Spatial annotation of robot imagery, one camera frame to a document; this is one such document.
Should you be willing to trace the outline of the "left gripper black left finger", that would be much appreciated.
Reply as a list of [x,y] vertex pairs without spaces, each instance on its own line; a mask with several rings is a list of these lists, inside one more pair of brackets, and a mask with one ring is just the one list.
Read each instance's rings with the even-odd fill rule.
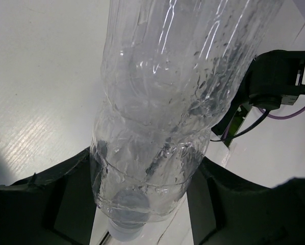
[[0,185],[0,244],[102,244],[105,221],[93,199],[89,149]]

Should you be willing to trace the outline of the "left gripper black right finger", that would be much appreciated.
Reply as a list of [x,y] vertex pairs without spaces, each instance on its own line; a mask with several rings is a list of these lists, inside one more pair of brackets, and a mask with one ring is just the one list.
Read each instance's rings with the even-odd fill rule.
[[188,206],[195,244],[305,244],[305,179],[268,188],[203,158]]

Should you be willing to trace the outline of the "clear plastic bottle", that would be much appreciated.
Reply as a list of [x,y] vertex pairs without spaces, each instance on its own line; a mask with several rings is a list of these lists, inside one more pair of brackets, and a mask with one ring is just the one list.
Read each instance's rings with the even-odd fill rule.
[[110,1],[90,170],[113,238],[134,240],[177,208],[281,6]]

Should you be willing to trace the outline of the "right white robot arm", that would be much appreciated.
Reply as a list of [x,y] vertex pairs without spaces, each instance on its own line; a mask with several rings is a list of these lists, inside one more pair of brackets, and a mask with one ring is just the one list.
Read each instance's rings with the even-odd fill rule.
[[[305,96],[303,75],[305,72],[305,51],[273,50],[255,57],[240,86],[229,111],[212,128],[215,134],[221,134],[220,142],[240,137],[270,117],[270,112],[282,105],[294,105],[300,96]],[[257,108],[261,116],[247,129],[228,136],[230,123],[237,109],[248,103]]]

